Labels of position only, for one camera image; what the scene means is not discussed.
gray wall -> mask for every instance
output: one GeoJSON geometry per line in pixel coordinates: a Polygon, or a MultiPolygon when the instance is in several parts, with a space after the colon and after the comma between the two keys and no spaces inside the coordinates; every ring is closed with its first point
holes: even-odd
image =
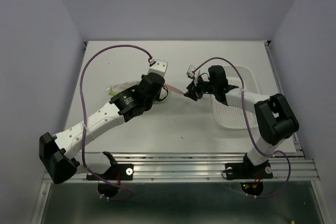
{"type": "Polygon", "coordinates": [[[30,223],[38,138],[62,129],[82,50],[61,0],[0,0],[0,223],[30,223]]]}
{"type": "Polygon", "coordinates": [[[336,220],[336,1],[296,0],[271,51],[300,122],[305,154],[314,158],[336,220]]]}
{"type": "Polygon", "coordinates": [[[270,39],[294,0],[63,0],[84,40],[270,39]]]}

perforated plastic basket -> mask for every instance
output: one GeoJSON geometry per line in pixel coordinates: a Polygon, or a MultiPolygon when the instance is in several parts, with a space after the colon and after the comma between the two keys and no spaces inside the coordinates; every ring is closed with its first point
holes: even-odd
{"type": "MultiPolygon", "coordinates": [[[[229,84],[242,87],[241,81],[231,66],[224,66],[226,77],[229,84]]],[[[243,78],[245,84],[245,91],[250,91],[259,94],[258,85],[254,74],[246,67],[237,66],[240,75],[243,78]]],[[[216,101],[215,97],[212,95],[212,112],[217,125],[226,130],[241,130],[246,129],[246,123],[244,119],[243,110],[240,108],[235,108],[232,106],[225,106],[216,101]]],[[[255,115],[247,112],[247,118],[250,127],[257,127],[257,119],[255,115]]]]}

screw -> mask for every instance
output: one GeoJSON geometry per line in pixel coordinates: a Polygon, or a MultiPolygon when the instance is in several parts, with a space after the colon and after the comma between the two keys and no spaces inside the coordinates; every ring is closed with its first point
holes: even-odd
{"type": "Polygon", "coordinates": [[[131,175],[133,174],[133,170],[132,170],[132,168],[127,168],[127,169],[126,169],[126,174],[127,174],[128,176],[131,176],[131,175]]]}
{"type": "Polygon", "coordinates": [[[267,174],[271,174],[271,173],[272,173],[272,168],[269,167],[269,166],[266,166],[266,167],[265,167],[265,172],[266,172],[267,174]]]}

white table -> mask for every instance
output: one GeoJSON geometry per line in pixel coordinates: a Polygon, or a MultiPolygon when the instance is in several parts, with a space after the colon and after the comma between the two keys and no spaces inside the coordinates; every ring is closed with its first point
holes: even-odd
{"type": "MultiPolygon", "coordinates": [[[[249,68],[255,75],[261,94],[278,92],[275,78],[262,41],[90,41],[83,59],[85,63],[99,50],[117,44],[133,44],[148,50],[156,59],[169,63],[166,83],[182,91],[190,79],[189,65],[198,66],[210,57],[224,57],[233,64],[249,68]]],[[[113,84],[140,80],[147,73],[147,55],[133,48],[104,52],[89,66],[83,82],[88,114],[96,112],[110,97],[106,89],[113,84]]],[[[211,65],[225,65],[212,61],[211,65]]],[[[71,104],[66,128],[82,121],[79,80],[71,104]]],[[[258,129],[253,130],[255,139],[258,129]]],[[[245,153],[252,148],[246,130],[220,129],[213,119],[210,98],[197,102],[173,94],[162,104],[113,128],[90,143],[87,152],[112,153],[245,153]]],[[[293,139],[279,146],[286,153],[296,152],[293,139]]]]}

robotic arm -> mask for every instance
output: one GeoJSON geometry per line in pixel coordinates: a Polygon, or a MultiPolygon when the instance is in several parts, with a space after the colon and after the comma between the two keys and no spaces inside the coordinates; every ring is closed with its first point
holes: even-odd
{"type": "MultiPolygon", "coordinates": [[[[167,62],[161,60],[151,64],[148,74],[142,76],[138,85],[112,97],[100,110],[88,118],[87,126],[82,121],[53,136],[47,132],[40,137],[39,158],[55,184],[63,183],[76,173],[87,173],[81,163],[81,158],[76,156],[82,148],[83,127],[87,129],[85,142],[87,145],[106,131],[149,110],[160,96],[167,65],[167,62]]],[[[92,155],[97,161],[92,165],[93,169],[101,173],[105,179],[115,179],[113,167],[117,163],[113,156],[108,152],[92,155]]],[[[120,166],[124,166],[126,173],[128,168],[133,168],[132,165],[127,164],[120,164],[120,166]]],[[[127,175],[131,176],[131,173],[123,174],[125,176],[122,179],[127,180],[127,175]]]]}
{"type": "MultiPolygon", "coordinates": [[[[187,87],[184,96],[197,101],[204,94],[212,94],[216,100],[226,106],[243,109],[242,89],[230,85],[222,66],[212,66],[208,69],[209,81],[204,81],[199,72],[193,73],[190,66],[187,76],[193,81],[187,87]]],[[[294,132],[299,130],[299,123],[294,116],[286,98],[282,94],[272,96],[244,92],[245,109],[256,115],[260,138],[256,146],[243,159],[243,163],[226,164],[226,178],[253,179],[258,174],[263,178],[273,178],[268,163],[275,149],[294,132]]]]}

